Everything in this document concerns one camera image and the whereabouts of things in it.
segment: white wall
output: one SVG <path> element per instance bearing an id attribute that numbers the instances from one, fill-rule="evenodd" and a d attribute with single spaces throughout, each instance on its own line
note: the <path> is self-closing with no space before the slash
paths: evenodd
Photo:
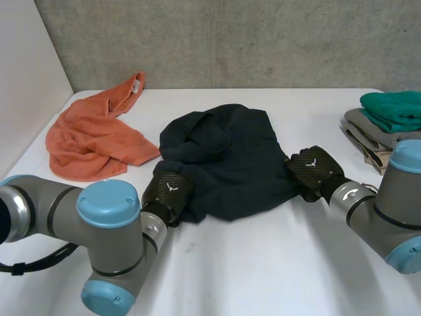
<path id="1" fill-rule="evenodd" d="M 0 179 L 72 96 L 32 0 L 0 0 Z"/>

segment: light blue joint cap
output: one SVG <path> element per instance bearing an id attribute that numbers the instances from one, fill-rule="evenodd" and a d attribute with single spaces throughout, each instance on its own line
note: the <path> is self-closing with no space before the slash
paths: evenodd
<path id="1" fill-rule="evenodd" d="M 396 169 L 421 174 L 421 140 L 399 142 L 390 155 L 389 162 Z"/>
<path id="2" fill-rule="evenodd" d="M 129 225 L 140 213 L 136 189 L 125 181 L 95 182 L 80 192 L 76 202 L 80 217 L 99 228 Z"/>
<path id="3" fill-rule="evenodd" d="M 10 182 L 11 180 L 14 180 L 16 178 L 19 178 L 20 176 L 24 176 L 24 174 L 16 174 L 14 176 L 10 176 L 10 177 L 4 179 L 3 181 L 1 181 L 0 186 L 5 186 L 8 182 Z"/>
<path id="4" fill-rule="evenodd" d="M 86 281 L 81 297 L 85 306 L 100 316 L 125 316 L 136 301 L 129 291 L 100 280 Z"/>
<path id="5" fill-rule="evenodd" d="M 385 261 L 405 275 L 421 271 L 421 236 L 397 246 L 386 256 Z"/>

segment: gray wall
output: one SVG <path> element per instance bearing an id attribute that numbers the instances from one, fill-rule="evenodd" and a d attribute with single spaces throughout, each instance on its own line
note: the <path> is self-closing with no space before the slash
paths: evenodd
<path id="1" fill-rule="evenodd" d="M 75 91 L 421 90 L 420 0 L 36 0 Z"/>

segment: black cable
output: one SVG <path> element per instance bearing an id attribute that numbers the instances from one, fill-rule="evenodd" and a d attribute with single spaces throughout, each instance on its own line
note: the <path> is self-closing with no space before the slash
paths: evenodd
<path id="1" fill-rule="evenodd" d="M 51 268 L 69 255 L 71 255 L 78 245 L 68 243 L 64 245 L 62 248 L 54 251 L 52 254 L 44 257 L 40 260 L 31 262 L 31 263 L 16 263 L 13 266 L 4 265 L 0 263 L 0 272 L 11 273 L 12 275 L 23 275 L 27 272 L 36 272 Z"/>

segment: dark cloth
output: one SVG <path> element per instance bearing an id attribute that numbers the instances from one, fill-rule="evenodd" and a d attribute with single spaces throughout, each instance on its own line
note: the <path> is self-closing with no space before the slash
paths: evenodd
<path id="1" fill-rule="evenodd" d="M 192 112 L 172 121 L 160 141 L 164 160 L 154 174 L 172 171 L 195 186 L 182 221 L 198 223 L 206 214 L 232 221 L 298 193 L 264 111 L 228 104 Z"/>

